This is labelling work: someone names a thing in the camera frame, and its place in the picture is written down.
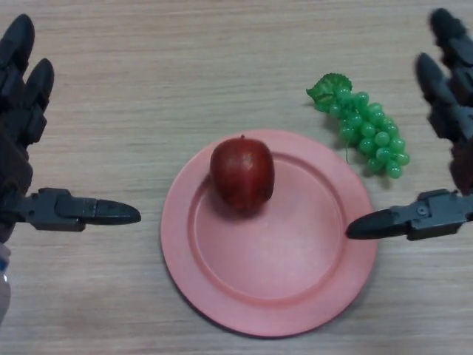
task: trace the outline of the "green grapes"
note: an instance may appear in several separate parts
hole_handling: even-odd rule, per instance
[[[377,146],[387,146],[389,144],[389,135],[386,132],[379,132],[375,136],[375,143]]]
[[[406,142],[399,136],[398,126],[381,104],[370,104],[366,92],[354,93],[352,88],[347,77],[330,73],[306,92],[318,111],[338,119],[341,139],[367,159],[370,172],[384,172],[399,179],[410,156],[405,152]]]
[[[376,135],[376,127],[374,127],[370,122],[363,122],[360,128],[360,133],[366,138],[374,137]]]
[[[391,151],[389,148],[382,146],[376,150],[376,159],[382,163],[386,163],[391,158]]]
[[[329,113],[330,113],[330,115],[333,116],[333,117],[340,118],[340,115],[341,115],[341,105],[340,105],[340,104],[337,104],[336,102],[334,102],[334,103],[332,104],[332,106],[330,106]]]
[[[399,128],[395,124],[388,124],[384,127],[384,131],[387,132],[391,137],[398,137]]]
[[[409,164],[409,162],[411,161],[411,158],[409,156],[409,154],[405,153],[405,152],[402,152],[402,153],[397,153],[395,156],[394,156],[394,160],[401,166],[405,166],[407,164]]]
[[[363,138],[358,145],[358,150],[364,155],[370,157],[376,152],[376,143],[372,138]]]
[[[348,115],[348,123],[351,125],[353,128],[358,128],[363,124],[363,118],[360,116],[359,113],[357,112],[351,112]]]
[[[389,160],[386,163],[387,176],[393,179],[399,179],[402,176],[402,167],[393,160]]]
[[[399,138],[399,137],[394,137],[389,142],[389,148],[394,153],[402,153],[405,147],[406,147],[406,142],[404,142],[404,139]]]

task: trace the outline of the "apple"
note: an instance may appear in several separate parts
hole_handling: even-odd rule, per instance
[[[230,138],[212,152],[210,177],[217,194],[234,211],[255,212],[273,195],[273,155],[257,139]]]

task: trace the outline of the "table surface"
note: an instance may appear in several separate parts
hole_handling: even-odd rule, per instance
[[[426,123],[412,74],[419,52],[438,57],[426,18],[442,2],[2,1],[3,28],[19,13],[33,18],[31,63],[47,57],[55,66],[48,126],[30,149],[31,189],[122,200],[143,221],[81,234],[18,226],[8,243],[13,298],[1,353],[470,354],[471,226],[436,240],[383,241],[370,283],[348,311],[277,341],[198,317],[177,296],[159,247],[166,193],[208,143],[271,127],[334,145],[336,134],[305,94],[327,72],[371,93],[408,142],[412,162],[400,180],[386,186],[362,177],[374,207],[452,188],[449,143]],[[473,2],[451,0],[449,9],[473,27]]]

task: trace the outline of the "pink plate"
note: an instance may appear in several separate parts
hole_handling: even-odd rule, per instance
[[[232,214],[214,198],[208,179],[220,141],[207,146],[166,198],[166,264],[187,300],[226,328],[259,337],[309,331],[340,314],[370,275],[378,242],[344,234],[351,221],[372,212],[370,199],[326,146],[278,130],[243,134],[273,152],[273,197],[255,217]]]

